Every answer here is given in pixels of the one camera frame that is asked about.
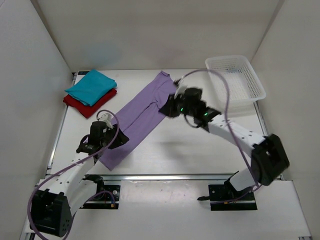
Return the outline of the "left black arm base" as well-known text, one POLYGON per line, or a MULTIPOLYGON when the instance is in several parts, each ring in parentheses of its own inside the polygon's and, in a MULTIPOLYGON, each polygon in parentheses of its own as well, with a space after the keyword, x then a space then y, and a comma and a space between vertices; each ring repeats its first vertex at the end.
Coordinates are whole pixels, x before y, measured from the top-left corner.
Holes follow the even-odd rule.
POLYGON ((83 204, 82 209, 117 210, 119 208, 121 184, 116 181, 105 180, 96 174, 87 174, 84 180, 96 184, 97 196, 91 197, 83 204))

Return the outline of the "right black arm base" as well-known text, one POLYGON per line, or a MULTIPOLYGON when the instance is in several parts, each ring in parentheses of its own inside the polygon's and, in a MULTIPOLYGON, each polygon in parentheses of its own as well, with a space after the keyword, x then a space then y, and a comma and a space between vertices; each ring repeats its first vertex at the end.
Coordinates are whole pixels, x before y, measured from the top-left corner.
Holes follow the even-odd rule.
POLYGON ((208 196, 200 196, 198 201, 209 201, 211 211, 256 211, 258 209, 253 187, 236 190, 231 177, 223 183, 208 185, 208 196))

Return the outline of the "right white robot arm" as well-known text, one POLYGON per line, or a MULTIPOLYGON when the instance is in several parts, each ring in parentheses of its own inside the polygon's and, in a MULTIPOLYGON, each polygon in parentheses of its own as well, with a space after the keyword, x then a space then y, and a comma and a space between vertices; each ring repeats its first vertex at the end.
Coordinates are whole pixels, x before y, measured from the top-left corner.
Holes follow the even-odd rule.
POLYGON ((237 146, 246 157, 250 157, 250 160, 245 161, 246 169, 225 181, 224 193, 227 198, 236 200, 243 190, 256 185, 270 185, 290 166, 284 146, 277 135, 264 136, 248 130, 228 119, 226 114, 207 106, 201 98, 200 88, 183 87, 169 95, 159 112, 169 118, 180 115, 192 117, 193 128, 202 128, 221 137, 237 146))

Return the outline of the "purple t shirt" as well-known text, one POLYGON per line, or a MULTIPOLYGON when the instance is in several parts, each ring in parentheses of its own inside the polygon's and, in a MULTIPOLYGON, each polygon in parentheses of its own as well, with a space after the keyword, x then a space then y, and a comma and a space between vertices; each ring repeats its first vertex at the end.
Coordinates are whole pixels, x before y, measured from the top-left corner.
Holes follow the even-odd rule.
POLYGON ((124 145, 106 149, 99 159, 112 171, 118 166, 165 118, 159 110, 165 105, 176 87, 169 73, 161 71, 116 116, 120 130, 129 138, 124 145))

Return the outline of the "blue t shirt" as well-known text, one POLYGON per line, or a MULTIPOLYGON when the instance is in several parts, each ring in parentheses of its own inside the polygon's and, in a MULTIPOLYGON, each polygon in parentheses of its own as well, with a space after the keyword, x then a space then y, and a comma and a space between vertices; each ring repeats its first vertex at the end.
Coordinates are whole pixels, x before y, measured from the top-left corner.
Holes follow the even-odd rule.
POLYGON ((115 88, 117 88, 117 83, 114 79, 93 69, 65 92, 85 106, 92 107, 107 92, 115 88))

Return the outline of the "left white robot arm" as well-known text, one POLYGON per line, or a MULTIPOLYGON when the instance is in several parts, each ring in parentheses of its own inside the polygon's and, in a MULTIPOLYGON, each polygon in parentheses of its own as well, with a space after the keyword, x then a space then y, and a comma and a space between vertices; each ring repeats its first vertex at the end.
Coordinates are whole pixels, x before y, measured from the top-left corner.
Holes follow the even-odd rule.
POLYGON ((89 134, 81 139, 70 164, 43 180, 30 197, 27 206, 30 228, 41 239, 45 234, 66 239, 76 212, 86 202, 108 195, 111 207, 115 207, 115 197, 106 190, 103 178, 89 174, 89 171, 104 150, 118 148, 128 141, 117 123, 94 121, 89 134))

